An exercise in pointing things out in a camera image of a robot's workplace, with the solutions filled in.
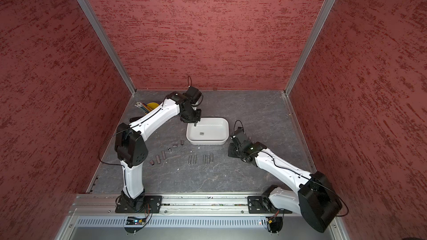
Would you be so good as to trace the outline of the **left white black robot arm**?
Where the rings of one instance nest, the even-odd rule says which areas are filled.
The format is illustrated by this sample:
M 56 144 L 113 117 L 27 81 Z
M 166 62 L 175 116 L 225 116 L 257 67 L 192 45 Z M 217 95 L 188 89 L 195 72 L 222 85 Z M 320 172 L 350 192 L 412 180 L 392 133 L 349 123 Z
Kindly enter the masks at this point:
M 190 86 L 184 93 L 168 94 L 158 107 L 145 116 L 130 124 L 119 124 L 114 149 L 123 172 L 122 198 L 133 208 L 143 202 L 145 195 L 142 170 L 143 162 L 149 154 L 145 141 L 175 116 L 184 123 L 200 122 L 201 110 L 198 106 L 202 101 L 202 93 Z

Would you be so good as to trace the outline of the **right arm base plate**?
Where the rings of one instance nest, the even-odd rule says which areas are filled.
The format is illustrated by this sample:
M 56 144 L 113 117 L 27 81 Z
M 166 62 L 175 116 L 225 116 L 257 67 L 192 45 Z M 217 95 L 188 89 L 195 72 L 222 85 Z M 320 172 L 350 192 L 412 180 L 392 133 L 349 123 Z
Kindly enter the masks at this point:
M 263 196 L 248 196 L 248 211 L 250 214 L 292 214 L 291 211 L 278 209 L 273 206 L 267 197 Z

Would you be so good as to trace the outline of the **white plastic storage box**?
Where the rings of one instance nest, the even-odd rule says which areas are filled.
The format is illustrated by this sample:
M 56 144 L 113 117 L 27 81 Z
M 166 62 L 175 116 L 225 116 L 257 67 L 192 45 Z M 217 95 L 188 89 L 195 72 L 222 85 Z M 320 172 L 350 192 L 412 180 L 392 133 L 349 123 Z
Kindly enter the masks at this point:
M 223 145 L 229 138 L 229 123 L 220 117 L 201 118 L 200 122 L 187 125 L 186 138 L 197 146 Z

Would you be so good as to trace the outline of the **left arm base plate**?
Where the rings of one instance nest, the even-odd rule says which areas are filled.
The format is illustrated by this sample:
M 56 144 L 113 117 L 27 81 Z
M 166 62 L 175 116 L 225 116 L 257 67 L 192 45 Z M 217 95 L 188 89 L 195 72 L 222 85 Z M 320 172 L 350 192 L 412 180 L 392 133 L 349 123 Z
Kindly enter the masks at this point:
M 126 195 L 120 195 L 116 199 L 115 213 L 154 213 L 160 212 L 162 196 L 140 196 L 133 200 Z

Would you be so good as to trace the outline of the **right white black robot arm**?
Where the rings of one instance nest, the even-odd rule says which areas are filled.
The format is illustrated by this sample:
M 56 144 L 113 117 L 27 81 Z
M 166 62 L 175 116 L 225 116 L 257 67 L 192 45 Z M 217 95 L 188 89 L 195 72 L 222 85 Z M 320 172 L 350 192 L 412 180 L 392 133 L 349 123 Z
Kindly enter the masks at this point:
M 272 223 L 286 211 L 302 216 L 317 232 L 323 233 L 342 209 L 340 197 L 335 193 L 326 175 L 310 173 L 284 161 L 260 142 L 231 138 L 229 157 L 255 165 L 284 183 L 289 190 L 270 186 L 252 208 L 272 213 Z

